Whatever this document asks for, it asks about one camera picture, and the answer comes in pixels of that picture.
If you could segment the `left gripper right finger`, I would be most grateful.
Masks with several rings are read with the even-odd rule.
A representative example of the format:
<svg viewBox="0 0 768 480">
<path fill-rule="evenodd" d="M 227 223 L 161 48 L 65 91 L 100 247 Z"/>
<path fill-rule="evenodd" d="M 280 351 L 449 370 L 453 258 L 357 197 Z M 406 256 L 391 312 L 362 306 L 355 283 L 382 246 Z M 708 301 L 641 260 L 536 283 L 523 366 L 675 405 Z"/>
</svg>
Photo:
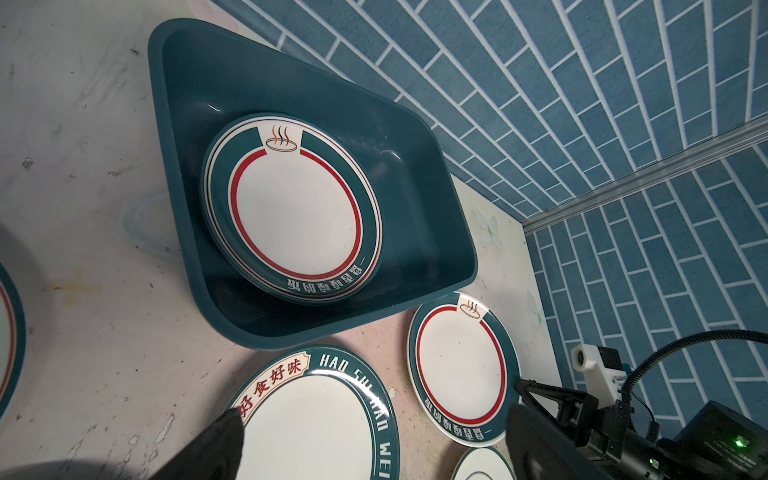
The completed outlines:
<svg viewBox="0 0 768 480">
<path fill-rule="evenodd" d="M 599 479 L 600 469 L 541 414 L 523 405 L 507 414 L 506 444 L 517 479 Z"/>
</svg>

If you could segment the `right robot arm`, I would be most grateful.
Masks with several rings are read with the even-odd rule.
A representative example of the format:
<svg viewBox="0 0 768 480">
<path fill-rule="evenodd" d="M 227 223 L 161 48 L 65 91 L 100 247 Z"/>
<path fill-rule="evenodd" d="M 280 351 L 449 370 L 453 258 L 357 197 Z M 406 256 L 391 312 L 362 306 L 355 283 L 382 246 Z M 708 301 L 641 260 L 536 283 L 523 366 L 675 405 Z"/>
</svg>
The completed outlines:
<svg viewBox="0 0 768 480">
<path fill-rule="evenodd" d="M 764 479 L 767 431 L 708 402 L 673 439 L 629 426 L 631 406 L 601 408 L 581 390 L 520 379 L 506 443 L 519 479 Z"/>
</svg>

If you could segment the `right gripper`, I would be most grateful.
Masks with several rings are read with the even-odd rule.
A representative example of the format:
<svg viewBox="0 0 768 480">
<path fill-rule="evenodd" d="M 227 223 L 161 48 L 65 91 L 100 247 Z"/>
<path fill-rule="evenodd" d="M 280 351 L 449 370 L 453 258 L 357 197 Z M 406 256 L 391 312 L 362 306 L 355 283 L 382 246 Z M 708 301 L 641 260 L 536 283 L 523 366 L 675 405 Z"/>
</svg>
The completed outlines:
<svg viewBox="0 0 768 480">
<path fill-rule="evenodd" d="M 629 423 L 631 407 L 619 400 L 598 407 L 581 390 L 519 378 L 515 390 L 523 406 L 541 414 L 588 461 L 600 469 L 599 479 L 676 479 L 678 466 Z"/>
</svg>

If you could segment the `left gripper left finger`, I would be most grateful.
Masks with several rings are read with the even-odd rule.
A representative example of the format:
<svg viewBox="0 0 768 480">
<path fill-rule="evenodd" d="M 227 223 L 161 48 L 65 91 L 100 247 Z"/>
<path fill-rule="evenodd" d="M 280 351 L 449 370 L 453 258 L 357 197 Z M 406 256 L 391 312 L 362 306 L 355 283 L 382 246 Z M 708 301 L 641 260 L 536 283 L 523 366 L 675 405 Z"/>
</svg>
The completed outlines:
<svg viewBox="0 0 768 480">
<path fill-rule="evenodd" d="M 243 445 L 240 413 L 236 408 L 228 409 L 151 479 L 235 479 Z"/>
</svg>

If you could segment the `green rim plate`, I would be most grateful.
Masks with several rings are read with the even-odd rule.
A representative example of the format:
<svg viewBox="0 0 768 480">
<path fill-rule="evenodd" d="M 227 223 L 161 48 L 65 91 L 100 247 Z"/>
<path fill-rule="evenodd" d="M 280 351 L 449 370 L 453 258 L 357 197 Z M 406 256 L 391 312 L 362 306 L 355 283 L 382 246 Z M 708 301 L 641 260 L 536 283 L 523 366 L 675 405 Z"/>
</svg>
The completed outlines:
<svg viewBox="0 0 768 480">
<path fill-rule="evenodd" d="M 491 446 L 506 433 L 519 402 L 517 352 L 494 313 L 476 298 L 453 292 L 422 304 L 407 337 L 414 392 L 437 428 L 470 447 Z"/>
<path fill-rule="evenodd" d="M 372 185 L 339 141 L 309 123 L 267 113 L 229 123 L 206 151 L 199 191 L 220 252 L 270 295 L 331 304 L 376 272 L 384 228 Z"/>
</svg>

